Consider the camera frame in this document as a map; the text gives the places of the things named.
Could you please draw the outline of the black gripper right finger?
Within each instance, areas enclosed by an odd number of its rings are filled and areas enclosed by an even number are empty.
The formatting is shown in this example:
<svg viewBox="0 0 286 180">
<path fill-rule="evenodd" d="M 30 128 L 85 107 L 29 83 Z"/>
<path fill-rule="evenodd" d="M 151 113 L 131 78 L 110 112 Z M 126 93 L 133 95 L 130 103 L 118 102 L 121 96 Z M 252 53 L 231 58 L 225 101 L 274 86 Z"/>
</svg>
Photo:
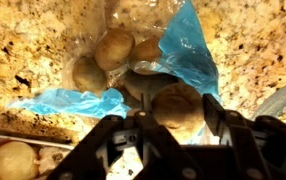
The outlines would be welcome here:
<svg viewBox="0 0 286 180">
<path fill-rule="evenodd" d="M 211 94 L 204 94 L 202 103 L 206 125 L 220 145 L 232 149 L 242 180 L 286 180 L 285 123 L 268 115 L 248 120 Z"/>
</svg>

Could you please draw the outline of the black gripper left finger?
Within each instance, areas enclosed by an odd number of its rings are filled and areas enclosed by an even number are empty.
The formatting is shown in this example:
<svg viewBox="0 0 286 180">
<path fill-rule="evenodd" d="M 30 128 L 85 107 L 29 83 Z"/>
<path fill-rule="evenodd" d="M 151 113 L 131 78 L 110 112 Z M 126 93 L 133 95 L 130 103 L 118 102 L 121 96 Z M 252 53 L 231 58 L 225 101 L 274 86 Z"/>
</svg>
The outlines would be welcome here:
<svg viewBox="0 0 286 180">
<path fill-rule="evenodd" d="M 126 149 L 134 147 L 143 169 L 134 180 L 167 180 L 161 156 L 148 130 L 158 128 L 153 116 L 136 111 L 123 118 L 107 115 L 48 175 L 46 180 L 107 180 L 107 174 Z"/>
</svg>

